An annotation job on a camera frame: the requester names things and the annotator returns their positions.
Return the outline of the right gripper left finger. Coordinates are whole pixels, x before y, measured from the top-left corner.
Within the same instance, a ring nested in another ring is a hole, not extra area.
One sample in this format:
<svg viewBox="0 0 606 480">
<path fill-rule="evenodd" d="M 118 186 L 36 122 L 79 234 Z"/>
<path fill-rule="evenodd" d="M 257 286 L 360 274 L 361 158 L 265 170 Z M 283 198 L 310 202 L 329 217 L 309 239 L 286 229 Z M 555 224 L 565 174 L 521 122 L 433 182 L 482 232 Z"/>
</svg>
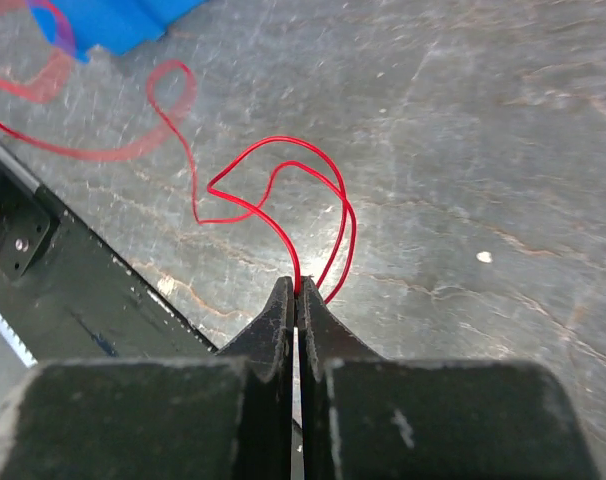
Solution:
<svg viewBox="0 0 606 480">
<path fill-rule="evenodd" d="M 0 479 L 287 479 L 294 292 L 208 357 L 31 368 L 0 410 Z"/>
</svg>

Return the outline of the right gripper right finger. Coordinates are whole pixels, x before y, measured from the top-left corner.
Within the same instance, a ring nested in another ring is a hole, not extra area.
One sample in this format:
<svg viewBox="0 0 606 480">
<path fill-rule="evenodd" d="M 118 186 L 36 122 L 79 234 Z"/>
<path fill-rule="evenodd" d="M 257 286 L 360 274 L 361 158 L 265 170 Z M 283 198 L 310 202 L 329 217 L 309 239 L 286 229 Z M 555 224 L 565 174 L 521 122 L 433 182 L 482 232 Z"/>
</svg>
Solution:
<svg viewBox="0 0 606 480">
<path fill-rule="evenodd" d="M 391 360 L 298 294 L 309 479 L 596 479 L 565 389 L 523 360 Z"/>
</svg>

